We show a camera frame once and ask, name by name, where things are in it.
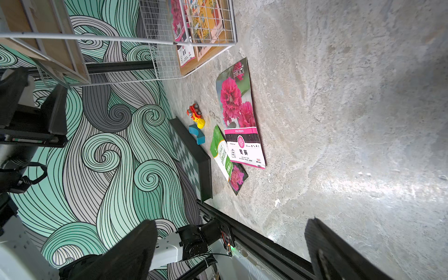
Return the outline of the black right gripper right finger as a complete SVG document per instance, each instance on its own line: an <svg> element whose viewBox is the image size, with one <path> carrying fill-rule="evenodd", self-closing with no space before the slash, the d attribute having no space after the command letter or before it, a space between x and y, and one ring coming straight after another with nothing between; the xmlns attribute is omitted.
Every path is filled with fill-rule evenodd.
<svg viewBox="0 0 448 280"><path fill-rule="evenodd" d="M313 273L317 280L391 280L317 218L304 232Z"/></svg>

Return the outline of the green white seed bag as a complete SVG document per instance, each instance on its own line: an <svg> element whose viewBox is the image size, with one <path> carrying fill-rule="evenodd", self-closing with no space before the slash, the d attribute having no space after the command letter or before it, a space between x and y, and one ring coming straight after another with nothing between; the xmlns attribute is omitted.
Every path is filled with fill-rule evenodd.
<svg viewBox="0 0 448 280"><path fill-rule="evenodd" d="M234 194L238 195L249 175L240 163L231 161L227 142L218 126L213 130L210 152Z"/></svg>

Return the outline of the pink flower seed bag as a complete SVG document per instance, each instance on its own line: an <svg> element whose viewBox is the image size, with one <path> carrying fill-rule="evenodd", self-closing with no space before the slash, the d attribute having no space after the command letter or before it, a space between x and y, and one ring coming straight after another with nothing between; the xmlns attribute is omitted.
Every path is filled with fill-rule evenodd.
<svg viewBox="0 0 448 280"><path fill-rule="evenodd" d="M266 160L256 124L247 58L219 74L216 90L230 160L265 169Z"/></svg>
<svg viewBox="0 0 448 280"><path fill-rule="evenodd" d="M186 42L190 38L188 31L186 30L183 13L180 1L170 1L170 11L172 15L172 28L175 42ZM178 45L177 54L180 62L180 67L184 67L188 62L195 59L196 54L193 46L190 45Z"/></svg>

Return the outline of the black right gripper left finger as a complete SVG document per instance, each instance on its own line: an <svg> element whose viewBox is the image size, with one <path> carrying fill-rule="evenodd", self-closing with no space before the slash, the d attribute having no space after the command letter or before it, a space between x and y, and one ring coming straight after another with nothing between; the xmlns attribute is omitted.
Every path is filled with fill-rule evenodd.
<svg viewBox="0 0 448 280"><path fill-rule="evenodd" d="M59 269L62 280L145 280L154 256L158 231L145 220L102 255L87 255Z"/></svg>

